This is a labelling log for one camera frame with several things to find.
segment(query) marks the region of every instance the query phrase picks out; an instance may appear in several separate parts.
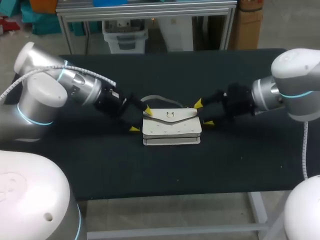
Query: gray floor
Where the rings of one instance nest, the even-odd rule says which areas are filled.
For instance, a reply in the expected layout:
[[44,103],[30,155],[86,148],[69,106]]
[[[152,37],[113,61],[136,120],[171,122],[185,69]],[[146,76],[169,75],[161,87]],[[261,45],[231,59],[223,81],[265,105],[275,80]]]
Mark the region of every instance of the gray floor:
[[[266,0],[259,48],[320,49],[320,1]],[[67,54],[61,34],[32,35],[26,30],[0,36],[0,92],[11,82],[13,65],[22,46],[33,41],[55,55]],[[82,54],[84,37],[75,37],[76,53]],[[90,53],[108,52],[101,35],[94,35]],[[282,192],[265,192],[270,211]],[[205,194],[95,200],[87,202],[89,231],[159,227],[209,226],[253,221],[245,193]],[[189,236],[145,237],[148,240],[256,240],[255,233],[201,234]],[[281,232],[276,238],[285,240]]]

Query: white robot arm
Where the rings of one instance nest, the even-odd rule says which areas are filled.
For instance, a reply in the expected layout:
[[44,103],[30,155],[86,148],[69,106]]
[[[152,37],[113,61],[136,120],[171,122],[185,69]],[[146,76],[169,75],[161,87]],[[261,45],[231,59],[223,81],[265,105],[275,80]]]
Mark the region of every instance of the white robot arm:
[[87,240],[68,180],[49,159],[0,150],[0,239]]

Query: storage bin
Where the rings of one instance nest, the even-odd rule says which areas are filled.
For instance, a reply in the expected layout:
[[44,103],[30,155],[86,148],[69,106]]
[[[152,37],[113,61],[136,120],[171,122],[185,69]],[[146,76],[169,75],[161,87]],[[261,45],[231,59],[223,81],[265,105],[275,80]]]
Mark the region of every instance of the storage bin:
[[145,53],[148,29],[143,24],[143,29],[132,26],[117,27],[106,25],[102,22],[104,40],[108,42],[112,54],[143,54]]

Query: black table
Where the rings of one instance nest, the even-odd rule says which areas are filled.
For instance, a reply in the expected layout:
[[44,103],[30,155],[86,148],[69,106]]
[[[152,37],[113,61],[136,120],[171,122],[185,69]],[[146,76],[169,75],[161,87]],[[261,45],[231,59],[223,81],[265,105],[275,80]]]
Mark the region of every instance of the black table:
[[[67,55],[78,67],[116,81],[138,97],[161,95],[193,105],[199,97],[271,74],[283,49],[146,55]],[[7,103],[16,103],[18,89]],[[141,119],[130,109],[127,117]],[[38,142],[1,143],[1,150],[39,154],[66,174],[77,200],[291,190],[303,180],[303,123],[279,109],[203,131],[198,145],[144,146],[93,107],[69,100]],[[320,173],[320,121],[309,125],[307,169]]]

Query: white cable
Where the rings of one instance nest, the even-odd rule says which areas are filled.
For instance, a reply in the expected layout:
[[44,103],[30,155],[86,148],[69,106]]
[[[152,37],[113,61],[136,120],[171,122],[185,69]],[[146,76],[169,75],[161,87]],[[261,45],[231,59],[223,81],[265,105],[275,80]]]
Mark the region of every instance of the white cable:
[[40,73],[40,72],[45,72],[48,70],[52,70],[52,69],[68,69],[68,70],[73,70],[73,71],[77,71],[77,72],[81,72],[84,74],[88,74],[91,75],[95,78],[99,78],[101,80],[104,80],[106,82],[108,82],[109,84],[111,84],[112,86],[116,86],[116,83],[112,80],[110,80],[109,78],[102,76],[100,74],[97,74],[93,71],[89,71],[87,69],[84,68],[80,68],[77,66],[65,66],[65,65],[56,65],[56,66],[46,66],[46,67],[40,67],[34,70],[31,70],[30,72],[26,73],[25,75],[19,77],[16,81],[14,81],[14,83],[12,83],[5,91],[4,93],[2,93],[0,95],[0,102],[12,91],[12,89],[14,89],[19,83],[21,83],[22,81],[24,81],[25,79],[27,79],[28,77]]
[[303,143],[302,143],[302,173],[304,180],[308,179],[307,174],[307,144],[308,144],[308,122],[304,122]]
[[149,101],[149,100],[153,100],[153,99],[158,99],[158,100],[161,100],[161,101],[164,101],[164,102],[167,102],[167,103],[175,104],[175,105],[179,106],[180,108],[184,108],[184,106],[180,102],[165,98],[165,97],[160,96],[160,95],[148,95],[148,96],[145,96],[145,97],[141,98],[140,101],[141,102],[145,102],[145,101]]

